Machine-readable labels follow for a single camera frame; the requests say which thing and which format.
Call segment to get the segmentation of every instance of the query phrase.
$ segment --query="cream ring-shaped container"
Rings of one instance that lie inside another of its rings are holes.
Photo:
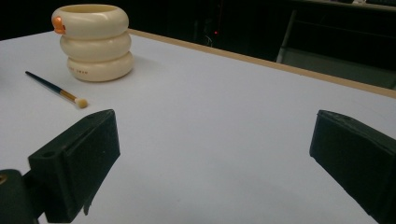
[[[55,32],[75,39],[103,39],[128,29],[128,15],[119,7],[81,4],[59,7],[52,13]]]
[[[109,81],[128,74],[134,67],[134,56],[128,51],[118,59],[99,63],[84,63],[68,58],[67,67],[70,73],[78,79]]]
[[[61,37],[61,48],[75,61],[102,62],[125,55],[131,48],[131,37],[128,32],[122,35],[97,40],[76,40]]]

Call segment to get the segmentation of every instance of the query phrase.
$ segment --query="white table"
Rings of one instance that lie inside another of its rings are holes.
[[[29,155],[83,117],[111,108],[121,155],[90,213],[73,223],[375,223],[309,147],[320,109],[396,138],[392,92],[137,34],[133,72],[104,83],[72,77],[53,32],[1,41],[0,169],[25,174]],[[78,109],[25,71],[90,105]]]

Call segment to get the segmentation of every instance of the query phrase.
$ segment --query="wooden table edge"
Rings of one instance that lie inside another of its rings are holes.
[[[334,84],[343,85],[343,86],[347,86],[347,87],[362,90],[362,91],[368,91],[371,93],[380,94],[380,95],[384,95],[384,96],[388,96],[390,98],[396,99],[396,91],[394,91],[394,90],[389,90],[389,89],[361,83],[358,81],[353,81],[353,80],[344,79],[344,78],[340,78],[340,77],[333,77],[330,75],[321,74],[321,73],[285,65],[282,63],[274,63],[274,62],[266,61],[263,59],[254,58],[254,57],[230,52],[230,51],[223,50],[223,49],[214,49],[214,48],[210,48],[207,46],[198,45],[198,44],[194,44],[191,42],[178,40],[178,39],[174,39],[174,38],[166,37],[166,36],[162,36],[162,35],[155,35],[155,34],[146,33],[146,32],[133,30],[133,29],[128,29],[128,33],[131,35],[137,35],[137,36],[149,38],[152,40],[161,41],[163,43],[173,44],[173,45],[181,46],[181,47],[188,48],[188,49],[195,49],[195,50],[199,50],[199,51],[202,51],[205,53],[212,53],[215,55],[219,55],[219,56],[223,56],[223,57],[227,57],[227,58],[231,58],[231,59],[236,59],[236,60],[247,62],[247,63],[255,63],[258,65],[271,67],[271,68],[275,68],[275,69],[286,71],[286,72],[291,72],[291,73],[294,73],[294,74],[297,74],[300,76],[312,77],[315,79],[328,81],[328,82],[331,82]]]

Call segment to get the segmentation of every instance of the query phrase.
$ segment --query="black brush handle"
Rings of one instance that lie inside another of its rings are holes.
[[[34,78],[35,80],[37,80],[37,81],[39,81],[40,83],[44,84],[46,87],[52,89],[53,91],[56,91],[56,92],[58,92],[58,93],[61,93],[61,90],[62,90],[62,89],[59,88],[58,86],[55,86],[54,84],[48,82],[47,80],[45,80],[45,79],[43,79],[43,78],[41,78],[41,77],[36,76],[35,74],[33,74],[33,73],[31,73],[31,72],[26,71],[25,73],[26,73],[26,75],[28,75],[29,77]]]

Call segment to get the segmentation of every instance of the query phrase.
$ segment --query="makeup brush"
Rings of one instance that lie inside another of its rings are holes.
[[[36,76],[35,74],[26,71],[25,72],[26,75],[28,75],[29,77],[34,78],[35,80],[37,80],[38,82],[44,84],[46,87],[50,88],[52,91],[57,92],[58,94],[66,97],[68,100],[70,100],[71,102],[75,103],[79,108],[85,108],[88,105],[88,102],[86,99],[83,98],[77,98],[76,96],[74,96],[73,94],[71,94],[68,91],[65,91],[63,89],[61,89],[60,87],[48,82],[47,80]]]

